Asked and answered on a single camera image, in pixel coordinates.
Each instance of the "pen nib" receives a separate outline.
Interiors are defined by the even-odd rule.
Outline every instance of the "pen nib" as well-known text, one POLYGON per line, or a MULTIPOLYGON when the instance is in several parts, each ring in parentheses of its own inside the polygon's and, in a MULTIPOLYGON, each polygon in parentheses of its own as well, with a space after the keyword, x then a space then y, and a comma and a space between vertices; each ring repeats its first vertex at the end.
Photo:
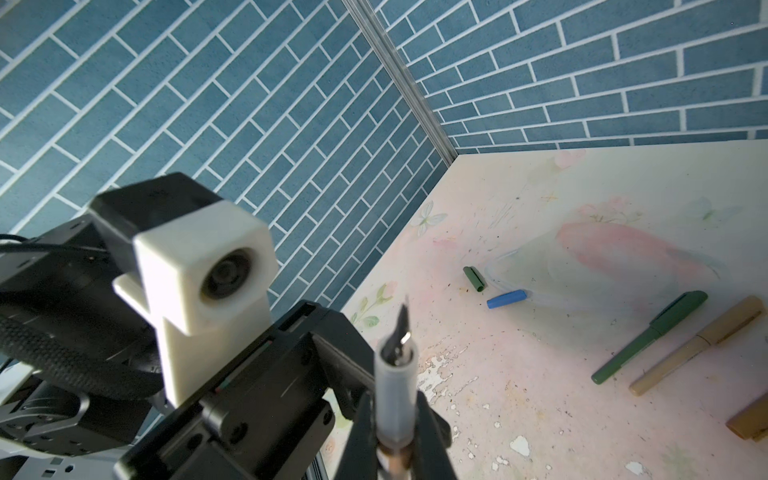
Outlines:
POLYGON ((408 363, 411 359, 411 349, 406 345, 411 338, 411 326, 408 317, 408 306, 403 304, 400 307, 400 313, 397 316, 395 331, 392 333, 384 348, 382 348, 382 358, 389 365, 402 365, 408 363))

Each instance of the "blue pen cap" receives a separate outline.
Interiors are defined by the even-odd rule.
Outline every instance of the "blue pen cap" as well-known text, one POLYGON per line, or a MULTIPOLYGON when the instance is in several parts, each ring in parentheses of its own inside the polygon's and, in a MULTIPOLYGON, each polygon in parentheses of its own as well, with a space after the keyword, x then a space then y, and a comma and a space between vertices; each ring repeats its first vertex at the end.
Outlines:
POLYGON ((488 308, 499 308, 500 306, 509 305, 510 303, 521 302, 527 298, 528 295, 525 294, 525 290, 515 290, 514 292, 491 298, 488 301, 488 308))

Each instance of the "blue brick wall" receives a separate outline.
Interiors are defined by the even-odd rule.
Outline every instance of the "blue brick wall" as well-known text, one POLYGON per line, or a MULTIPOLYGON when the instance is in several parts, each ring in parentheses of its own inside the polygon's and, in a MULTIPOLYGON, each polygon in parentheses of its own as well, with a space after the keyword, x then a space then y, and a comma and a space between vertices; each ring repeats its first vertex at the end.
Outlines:
POLYGON ((461 153, 761 138, 764 0, 372 0, 461 153))
POLYGON ((175 171, 270 225, 280 315, 340 308, 445 166, 340 2, 0 3, 0 231, 175 171))

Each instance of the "black cable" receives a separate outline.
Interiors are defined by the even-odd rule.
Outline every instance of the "black cable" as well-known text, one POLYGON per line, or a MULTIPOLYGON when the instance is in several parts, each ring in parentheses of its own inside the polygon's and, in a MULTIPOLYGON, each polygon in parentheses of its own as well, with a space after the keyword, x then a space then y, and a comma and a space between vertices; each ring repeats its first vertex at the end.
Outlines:
POLYGON ((13 362, 13 359, 11 357, 8 357, 7 359, 5 359, 5 361, 0 366, 0 373, 3 373, 5 369, 7 369, 9 365, 11 365, 11 362, 13 362))
POLYGON ((0 315, 0 349, 5 355, 41 370, 35 373, 37 377, 69 390, 115 400, 139 400, 163 388, 163 377, 159 373, 95 359, 3 315, 0 315))
POLYGON ((15 242, 25 242, 29 240, 21 235, 11 235, 10 233, 0 233, 0 240, 14 240, 15 242))
POLYGON ((57 245, 55 243, 6 243, 0 245, 0 253, 25 252, 56 252, 56 253, 86 253, 95 257, 108 256, 103 248, 77 247, 74 245, 57 245))

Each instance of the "green marker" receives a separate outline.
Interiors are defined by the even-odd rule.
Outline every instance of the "green marker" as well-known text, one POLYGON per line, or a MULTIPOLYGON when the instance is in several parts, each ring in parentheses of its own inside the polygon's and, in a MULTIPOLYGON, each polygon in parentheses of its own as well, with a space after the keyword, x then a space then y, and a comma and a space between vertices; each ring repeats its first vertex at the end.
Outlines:
POLYGON ((480 276, 480 272, 473 266, 465 266, 464 267, 464 274, 469 278, 469 281, 472 283, 472 286, 475 288, 475 290, 481 292, 485 289, 485 282, 482 281, 482 277, 480 276))
POLYGON ((650 326, 644 332, 614 355, 612 359, 608 360, 597 372, 592 374, 592 381, 600 385, 611 378, 626 362, 632 360, 635 355, 672 330, 675 325, 682 322, 685 317, 689 316, 706 299, 707 294, 699 290, 680 295, 667 308, 661 310, 661 313, 656 315, 656 318, 650 321, 650 326))

